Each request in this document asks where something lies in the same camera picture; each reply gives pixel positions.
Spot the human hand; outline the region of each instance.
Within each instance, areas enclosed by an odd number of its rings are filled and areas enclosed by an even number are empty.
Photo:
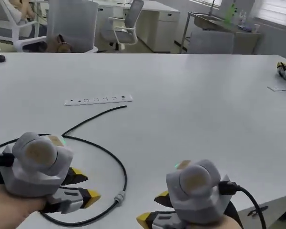
[[[31,213],[42,210],[43,198],[20,198],[6,191],[0,185],[0,229],[17,228]]]
[[[224,215],[220,222],[203,226],[194,225],[190,229],[241,229],[241,227],[234,219]]]

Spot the chair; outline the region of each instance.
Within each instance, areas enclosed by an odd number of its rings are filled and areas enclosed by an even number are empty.
[[[195,31],[191,34],[189,54],[232,54],[234,34],[220,31]]]
[[[35,26],[35,34],[37,37],[39,33],[39,23],[37,21],[26,22],[21,21],[22,24],[17,23],[10,13],[9,7],[3,0],[0,0],[0,40],[12,42],[13,44],[20,41],[20,30],[29,29],[32,25]]]
[[[62,35],[72,45],[73,52],[97,52],[94,46],[96,18],[99,4],[88,0],[50,0],[46,37],[18,42],[16,49]]]
[[[143,0],[134,0],[125,19],[108,18],[101,28],[101,36],[107,42],[115,43],[115,49],[119,50],[119,44],[136,44],[138,38],[135,26],[144,5]],[[124,22],[125,27],[114,26],[114,21]]]

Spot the cable connector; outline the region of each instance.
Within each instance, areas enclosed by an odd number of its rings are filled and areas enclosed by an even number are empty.
[[[15,156],[11,153],[0,154],[0,166],[11,167],[14,163]]]
[[[220,181],[218,184],[220,195],[234,195],[240,190],[240,186],[231,181]]]
[[[119,202],[119,206],[123,203],[123,201],[125,199],[125,194],[126,194],[125,191],[121,191],[121,192],[119,192],[118,195],[116,195],[114,197],[114,200]]]

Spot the office chair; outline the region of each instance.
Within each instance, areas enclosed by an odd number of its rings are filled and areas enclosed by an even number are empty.
[[[12,17],[9,7],[13,7],[12,5],[7,5],[4,0],[0,0],[0,41],[4,41],[5,43],[15,43],[21,42],[24,40],[20,40],[20,30],[24,33],[25,30],[28,30],[27,35],[29,36],[31,31],[31,26],[35,26],[35,34],[34,37],[38,37],[39,33],[39,23],[37,21],[25,22],[20,21],[20,23],[16,23],[14,18]]]
[[[136,44],[138,42],[135,28],[143,5],[143,0],[133,0],[125,19],[108,18],[101,28],[102,38],[110,44],[115,43],[115,50],[119,50],[119,44]],[[125,27],[114,26],[114,21],[124,22]]]
[[[50,0],[47,36],[17,43],[17,51],[23,52],[24,45],[46,42],[61,35],[71,44],[72,52],[97,52],[94,38],[98,7],[98,3],[87,0]]]
[[[233,54],[234,34],[220,31],[194,31],[188,54]]]

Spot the window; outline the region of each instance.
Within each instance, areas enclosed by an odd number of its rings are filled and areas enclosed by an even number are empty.
[[[201,1],[201,2],[207,3],[208,5],[212,5],[212,3],[213,3],[213,0],[197,0],[197,1]],[[215,6],[220,6],[221,2],[222,2],[222,0],[215,0],[214,1],[214,5]]]
[[[260,0],[258,18],[286,26],[286,0]]]

